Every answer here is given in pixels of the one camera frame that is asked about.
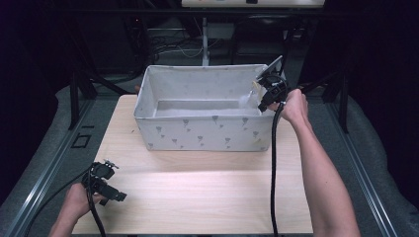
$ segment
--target gray carpet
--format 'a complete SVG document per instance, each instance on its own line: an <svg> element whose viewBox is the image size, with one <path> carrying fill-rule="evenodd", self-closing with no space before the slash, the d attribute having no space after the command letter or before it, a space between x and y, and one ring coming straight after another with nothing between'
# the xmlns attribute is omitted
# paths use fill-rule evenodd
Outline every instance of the gray carpet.
<svg viewBox="0 0 419 237"><path fill-rule="evenodd" d="M286 67L287 78L292 85L296 85L299 69L305 53L305 46L296 44L290 55ZM227 64L226 52L221 49L212 51L213 55L210 65ZM170 65L200 65L199 57L184 57L182 53L168 53L156 61L157 64ZM120 87L133 91L133 86L140 83L140 78L118 84ZM85 148L68 148L63 152L63 162L45 194L45 200L59 187L71 178L85 170L94 160L102 137L105 133L118 96L109 89L95 85L99 96L92 104L81 98L81 105L90 105L86 117L81 120L75 134L89 136L90 139ZM323 144L324 148L332 158L342 179L344 180L350 196L354 202L357 219L363 236L381 236L381 231L376 218L370 208L364 191L355 176L349 152L345 142L342 140L339 128L333 125L334 116L328 110L329 105L324 105L319 99L318 89L309 94L309 117L313 128ZM52 126L49 128L42 145L29 164L21 180L11 192L7 200L0 207L0 236L6 236L13 227L14 220L19 215L25 200L36 185L38 178L42 175L45 167L54 159L60 148L61 141L68 136L70 125L70 100L69 89L64 88L56 94L59 100L58 112ZM418 210L404 199L397 190L397 187L386 171L385 152L373 127L364 116L360 107L352 100L348 110L348 128L350 138L353 141L358 154L368 172L368 175L377 191L382 205L399 236L419 236L419 213ZM80 144L86 140L79 139ZM46 236L50 226L55 220L65 191L58 194L50 204L38 216L32 226L29 236Z"/></svg>

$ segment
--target black cable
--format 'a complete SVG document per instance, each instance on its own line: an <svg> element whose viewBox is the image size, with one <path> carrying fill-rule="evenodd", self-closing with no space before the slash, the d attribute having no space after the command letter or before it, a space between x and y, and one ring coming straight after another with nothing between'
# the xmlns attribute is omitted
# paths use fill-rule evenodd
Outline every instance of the black cable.
<svg viewBox="0 0 419 237"><path fill-rule="evenodd" d="M91 184L90 184L90 178L91 178L91 170L88 171L88 177L87 177L87 200L89 201L89 207L90 211L92 212L93 217L95 218L96 224L98 225L99 231L101 232L102 237L106 237L105 228L102 224L101 218L98 215L98 212L96 211L95 203L93 202L92 197L92 190L91 190Z"/></svg>
<svg viewBox="0 0 419 237"><path fill-rule="evenodd" d="M32 218L31 222L29 223L25 236L29 235L29 232L31 230L32 225L34 224L35 220L37 219L38 215L40 215L41 211L46 207L47 204L49 204L49 202L55 198L56 195L58 195L65 187L67 187L68 185L70 185L71 183L73 183L75 180L77 180L78 178L80 178L82 175L86 174L86 172L88 172L89 170L91 170L92 166L89 166L89 168L85 171L83 171L82 173L80 173L79 175L77 175L75 178L73 178L71 181L69 181L67 184L65 184L64 186L62 186L59 190L57 190L54 194L51 195L51 197L49 197L44 203L43 205L37 210L37 212L35 213L34 217Z"/></svg>
<svg viewBox="0 0 419 237"><path fill-rule="evenodd" d="M277 126L280 113L284 109L284 103L280 103L275 111L272 123L272 180L271 180L271 220L274 236L278 236L277 218L275 216L275 182L277 178Z"/></svg>

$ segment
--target white box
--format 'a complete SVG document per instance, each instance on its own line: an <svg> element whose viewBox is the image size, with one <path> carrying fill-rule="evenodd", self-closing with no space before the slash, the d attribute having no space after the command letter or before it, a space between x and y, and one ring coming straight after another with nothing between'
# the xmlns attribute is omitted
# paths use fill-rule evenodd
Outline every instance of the white box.
<svg viewBox="0 0 419 237"><path fill-rule="evenodd" d="M147 149L267 150L275 113L258 110L255 82L265 68L148 66L134 109Z"/></svg>

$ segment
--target wooden table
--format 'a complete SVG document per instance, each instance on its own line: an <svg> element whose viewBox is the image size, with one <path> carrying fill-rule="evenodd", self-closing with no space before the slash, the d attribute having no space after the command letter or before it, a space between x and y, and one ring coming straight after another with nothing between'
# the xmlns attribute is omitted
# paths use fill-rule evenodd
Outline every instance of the wooden table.
<svg viewBox="0 0 419 237"><path fill-rule="evenodd" d="M182 0L183 7L229 8L322 8L325 0L258 0L248 4L246 0Z"/></svg>
<svg viewBox="0 0 419 237"><path fill-rule="evenodd" d="M120 168L108 184L124 201L97 205L108 234L267 234L271 149L266 152L148 151L122 96L96 156ZM276 215L280 233L312 233L299 149L291 125L277 133ZM89 213L74 234L99 233Z"/></svg>

